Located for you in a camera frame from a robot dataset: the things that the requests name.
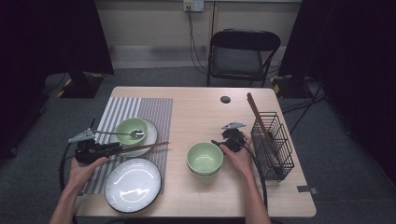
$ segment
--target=spoon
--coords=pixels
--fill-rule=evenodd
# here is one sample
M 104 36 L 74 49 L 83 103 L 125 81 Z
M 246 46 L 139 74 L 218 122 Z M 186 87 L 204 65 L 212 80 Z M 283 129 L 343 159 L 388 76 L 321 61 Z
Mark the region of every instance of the spoon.
M 127 134 L 127 135 L 131 135 L 132 137 L 135 137 L 135 138 L 141 138 L 145 134 L 141 130 L 134 130 L 134 131 L 131 131 L 130 133 L 111 133 L 111 132 L 102 132 L 102 131 L 95 131 L 94 133 Z

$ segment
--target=black backdrop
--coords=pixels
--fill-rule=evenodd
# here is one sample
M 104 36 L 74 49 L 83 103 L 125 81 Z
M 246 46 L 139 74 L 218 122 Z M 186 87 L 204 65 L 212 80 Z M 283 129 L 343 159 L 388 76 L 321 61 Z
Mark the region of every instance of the black backdrop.
M 37 115 L 47 76 L 114 74 L 94 0 L 1 1 L 0 48 L 0 152 L 15 147 Z
M 323 81 L 354 136 L 396 184 L 396 2 L 303 0 L 279 74 Z

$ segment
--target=wall outlet box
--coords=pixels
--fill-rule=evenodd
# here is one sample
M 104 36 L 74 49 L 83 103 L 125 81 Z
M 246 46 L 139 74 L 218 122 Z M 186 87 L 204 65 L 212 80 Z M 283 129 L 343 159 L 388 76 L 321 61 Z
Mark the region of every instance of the wall outlet box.
M 204 0 L 183 0 L 183 10 L 202 12 L 204 11 Z

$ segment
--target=bowl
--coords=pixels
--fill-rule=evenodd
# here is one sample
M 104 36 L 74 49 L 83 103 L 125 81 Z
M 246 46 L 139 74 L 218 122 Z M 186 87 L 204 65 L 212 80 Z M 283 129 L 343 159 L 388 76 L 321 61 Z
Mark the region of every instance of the bowl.
M 131 133 L 140 130 L 144 134 L 141 137 L 135 137 L 129 134 L 116 134 L 119 142 L 128 147 L 140 146 L 148 136 L 149 126 L 143 119 L 131 118 L 123 120 L 116 128 L 115 133 Z
M 223 153 L 213 143 L 202 142 L 193 145 L 187 153 L 187 164 L 198 176 L 214 175 L 221 167 Z

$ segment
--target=dish rack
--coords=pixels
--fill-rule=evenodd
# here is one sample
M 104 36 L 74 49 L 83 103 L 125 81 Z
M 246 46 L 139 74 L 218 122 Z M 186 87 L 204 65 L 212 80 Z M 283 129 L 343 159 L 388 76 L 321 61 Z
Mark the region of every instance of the dish rack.
M 276 112 L 260 112 L 260 117 L 268 134 L 255 120 L 251 138 L 258 164 L 266 179 L 282 181 L 294 167 L 288 135 Z

